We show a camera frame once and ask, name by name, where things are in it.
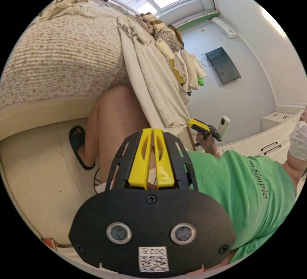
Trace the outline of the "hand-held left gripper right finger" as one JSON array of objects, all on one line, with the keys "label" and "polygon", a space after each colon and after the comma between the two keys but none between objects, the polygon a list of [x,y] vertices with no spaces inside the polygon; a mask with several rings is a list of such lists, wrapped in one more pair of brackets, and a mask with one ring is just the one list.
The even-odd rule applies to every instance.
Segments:
[{"label": "hand-held left gripper right finger", "polygon": [[175,184],[175,179],[164,133],[161,129],[154,129],[153,134],[156,163],[156,185],[157,188],[171,188]]}]

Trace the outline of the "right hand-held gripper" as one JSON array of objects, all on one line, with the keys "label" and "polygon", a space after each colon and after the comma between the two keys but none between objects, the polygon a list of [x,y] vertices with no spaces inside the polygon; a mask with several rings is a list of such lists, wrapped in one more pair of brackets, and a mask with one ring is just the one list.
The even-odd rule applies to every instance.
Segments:
[{"label": "right hand-held gripper", "polygon": [[212,125],[208,125],[196,119],[191,119],[190,122],[187,122],[187,125],[191,129],[200,133],[203,136],[203,138],[207,138],[209,135],[212,135],[212,137],[217,141],[219,142],[222,141],[221,135],[219,134],[217,129]]}]

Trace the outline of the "person's right hand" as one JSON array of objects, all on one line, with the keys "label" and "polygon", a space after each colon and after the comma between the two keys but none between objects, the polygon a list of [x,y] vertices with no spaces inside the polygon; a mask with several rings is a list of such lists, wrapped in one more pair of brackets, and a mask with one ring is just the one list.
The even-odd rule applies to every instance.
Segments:
[{"label": "person's right hand", "polygon": [[215,157],[220,157],[219,151],[215,145],[214,138],[212,135],[209,135],[207,138],[203,138],[200,133],[196,134],[196,142],[200,144],[202,149],[208,154],[211,154]]}]

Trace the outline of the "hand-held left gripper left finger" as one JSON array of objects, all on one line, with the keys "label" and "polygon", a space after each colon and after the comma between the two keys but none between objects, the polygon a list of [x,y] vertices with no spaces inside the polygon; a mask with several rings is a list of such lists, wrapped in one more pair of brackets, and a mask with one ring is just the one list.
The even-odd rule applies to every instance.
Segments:
[{"label": "hand-held left gripper left finger", "polygon": [[143,129],[132,163],[128,183],[132,187],[148,189],[152,129]]}]

